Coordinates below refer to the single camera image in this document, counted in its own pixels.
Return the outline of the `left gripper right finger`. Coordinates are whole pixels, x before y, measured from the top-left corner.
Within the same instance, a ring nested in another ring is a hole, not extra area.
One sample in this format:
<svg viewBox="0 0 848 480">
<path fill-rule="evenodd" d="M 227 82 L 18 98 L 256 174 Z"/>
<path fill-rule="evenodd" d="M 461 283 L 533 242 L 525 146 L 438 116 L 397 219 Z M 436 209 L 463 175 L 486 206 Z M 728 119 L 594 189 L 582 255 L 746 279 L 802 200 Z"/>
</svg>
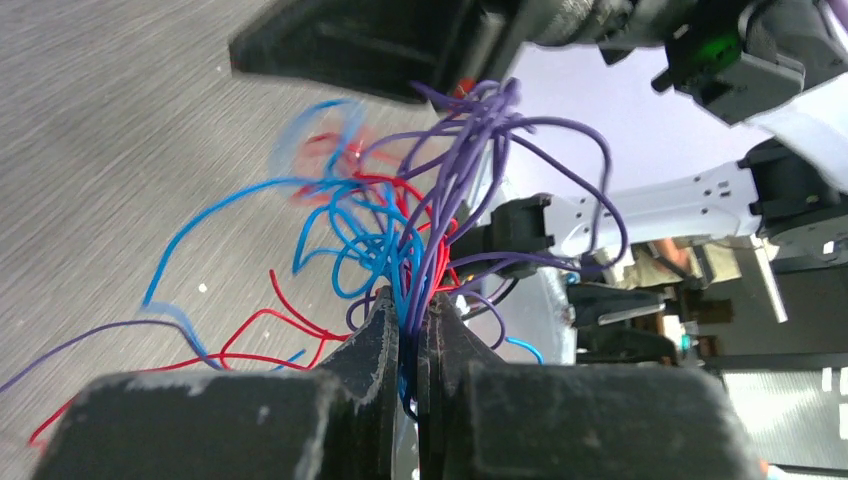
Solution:
<svg viewBox="0 0 848 480">
<path fill-rule="evenodd" d="M 718 379 L 693 368 L 504 361 L 431 301 L 418 347 L 425 479 L 763 479 Z"/>
</svg>

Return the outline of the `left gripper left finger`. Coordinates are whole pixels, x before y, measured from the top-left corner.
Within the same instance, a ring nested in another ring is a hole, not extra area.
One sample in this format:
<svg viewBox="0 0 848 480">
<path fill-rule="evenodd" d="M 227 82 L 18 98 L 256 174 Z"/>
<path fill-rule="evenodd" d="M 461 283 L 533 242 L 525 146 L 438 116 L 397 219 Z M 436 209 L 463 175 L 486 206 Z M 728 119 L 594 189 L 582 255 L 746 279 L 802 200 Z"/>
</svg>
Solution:
<svg viewBox="0 0 848 480">
<path fill-rule="evenodd" d="M 37 479 L 388 479 L 399 331 L 383 288 L 316 367 L 103 376 L 71 402 Z"/>
</svg>

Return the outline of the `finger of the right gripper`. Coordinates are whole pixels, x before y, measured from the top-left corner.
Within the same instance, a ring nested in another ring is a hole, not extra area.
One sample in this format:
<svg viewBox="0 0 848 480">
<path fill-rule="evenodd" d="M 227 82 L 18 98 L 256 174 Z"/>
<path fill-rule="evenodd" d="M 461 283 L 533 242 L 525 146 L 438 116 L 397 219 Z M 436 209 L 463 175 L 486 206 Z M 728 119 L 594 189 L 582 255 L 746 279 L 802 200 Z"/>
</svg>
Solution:
<svg viewBox="0 0 848 480">
<path fill-rule="evenodd" d="M 273 1 L 229 42 L 233 71 L 415 104 L 480 80 L 518 1 Z"/>
</svg>

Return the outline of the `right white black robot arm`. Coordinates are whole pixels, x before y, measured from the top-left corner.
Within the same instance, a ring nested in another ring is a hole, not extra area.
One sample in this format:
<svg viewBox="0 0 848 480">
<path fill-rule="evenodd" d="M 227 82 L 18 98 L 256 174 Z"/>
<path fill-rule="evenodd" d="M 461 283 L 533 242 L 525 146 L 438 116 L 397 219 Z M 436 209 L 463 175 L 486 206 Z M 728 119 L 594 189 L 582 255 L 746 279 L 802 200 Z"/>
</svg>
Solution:
<svg viewBox="0 0 848 480">
<path fill-rule="evenodd" d="M 275 1 L 229 43 L 297 78 L 443 119 L 435 262 L 525 278 L 600 250 L 847 232 L 843 1 Z"/>
</svg>

